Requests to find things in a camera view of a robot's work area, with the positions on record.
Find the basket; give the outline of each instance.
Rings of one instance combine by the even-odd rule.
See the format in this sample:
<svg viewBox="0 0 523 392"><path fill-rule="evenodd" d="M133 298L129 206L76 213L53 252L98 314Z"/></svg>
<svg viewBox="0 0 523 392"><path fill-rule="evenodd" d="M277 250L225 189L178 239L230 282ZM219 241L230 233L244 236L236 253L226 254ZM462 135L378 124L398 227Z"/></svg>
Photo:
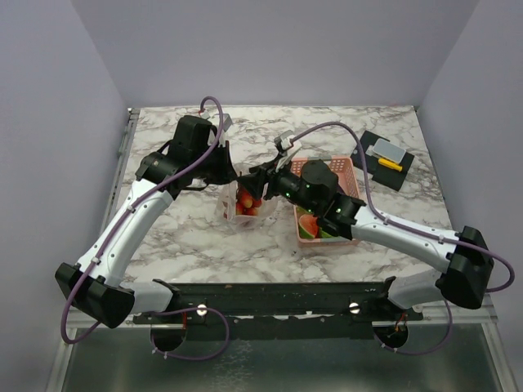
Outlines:
<svg viewBox="0 0 523 392"><path fill-rule="evenodd" d="M331 172L337 174L338 184L343 189L346 195L353 198L360 198L360 190L354 174L354 167L352 160L346 156L328 156L328 157L314 157L314 158L295 158L291 163L291 172L300 176L303 165L310 160L321 160L329 165ZM333 246L333 245L356 245L359 241L350 240L343 237L333 238L313 238L307 239L300 237L300 229L298 226L298 209L294 206L294 224L296 226L297 244L299 247L318 247L318 246Z"/></svg>

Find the yellow object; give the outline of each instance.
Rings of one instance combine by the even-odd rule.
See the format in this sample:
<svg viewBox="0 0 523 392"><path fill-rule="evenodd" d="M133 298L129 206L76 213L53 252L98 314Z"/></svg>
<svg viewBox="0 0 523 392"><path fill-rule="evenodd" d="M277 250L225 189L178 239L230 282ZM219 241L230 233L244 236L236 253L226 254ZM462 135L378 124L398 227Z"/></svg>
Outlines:
<svg viewBox="0 0 523 392"><path fill-rule="evenodd" d="M378 160L378 163L384 167L388 167L389 169L392 169L392 170L397 170L398 172L401 172L403 170L403 167L400 166L400 165L396 165L395 163L389 161L388 159L385 159L385 158L380 158Z"/></svg>

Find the marble tabletop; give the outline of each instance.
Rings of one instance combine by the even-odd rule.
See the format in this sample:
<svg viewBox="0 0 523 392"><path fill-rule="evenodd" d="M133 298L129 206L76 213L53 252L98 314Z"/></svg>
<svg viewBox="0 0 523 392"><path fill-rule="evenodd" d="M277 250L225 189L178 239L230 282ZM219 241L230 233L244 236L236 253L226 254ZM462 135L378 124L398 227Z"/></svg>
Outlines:
<svg viewBox="0 0 523 392"><path fill-rule="evenodd" d="M326 121L348 124L361 136L369 130L415 156L400 192L370 181L378 208L433 227L450 228L416 113L396 107L225 107L234 126L228 131L234 163L256 165L275 156L273 139L287 130L303 131ZM172 138L177 120L196 114L196 107L143 109L132 142L121 205L141 159ZM298 156L350 155L351 136L326 128L302 139ZM356 169L363 193L363 176ZM220 187L182 192L157 219L127 268L125 280L192 283L362 282L405 276L427 270L421 261L377 244L299 248L293 207L280 200L276 212L257 229L237 233L214 210Z"/></svg>

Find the white wall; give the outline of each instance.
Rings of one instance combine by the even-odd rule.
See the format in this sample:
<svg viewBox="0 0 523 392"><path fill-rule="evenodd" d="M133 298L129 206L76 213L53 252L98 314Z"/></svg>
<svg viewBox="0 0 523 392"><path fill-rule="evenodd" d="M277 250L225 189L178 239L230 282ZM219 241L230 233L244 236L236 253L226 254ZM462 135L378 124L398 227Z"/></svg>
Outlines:
<svg viewBox="0 0 523 392"><path fill-rule="evenodd" d="M126 108L69 0L0 5L0 389L44 390L56 267L101 224Z"/></svg>
<svg viewBox="0 0 523 392"><path fill-rule="evenodd" d="M72 0L129 106L419 105L477 0Z"/></svg>
<svg viewBox="0 0 523 392"><path fill-rule="evenodd" d="M418 115L455 228L483 232L516 269L494 294L507 354L523 388L523 2L481 0ZM494 282L507 278L502 266Z"/></svg>

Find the clear plastic bag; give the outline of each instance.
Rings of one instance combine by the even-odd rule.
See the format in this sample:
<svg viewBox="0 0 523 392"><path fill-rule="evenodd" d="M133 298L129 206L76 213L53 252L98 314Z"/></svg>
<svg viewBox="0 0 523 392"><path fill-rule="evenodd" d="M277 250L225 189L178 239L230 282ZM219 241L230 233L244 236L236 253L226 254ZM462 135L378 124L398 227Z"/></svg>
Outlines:
<svg viewBox="0 0 523 392"><path fill-rule="evenodd" d="M235 167L237 173L248 172L247 166ZM239 189L238 182L233 181L221 188L215 214L218 219L226 221L233 229L241 231L254 229L262 225L278 206L278 199L253 200L244 189Z"/></svg>

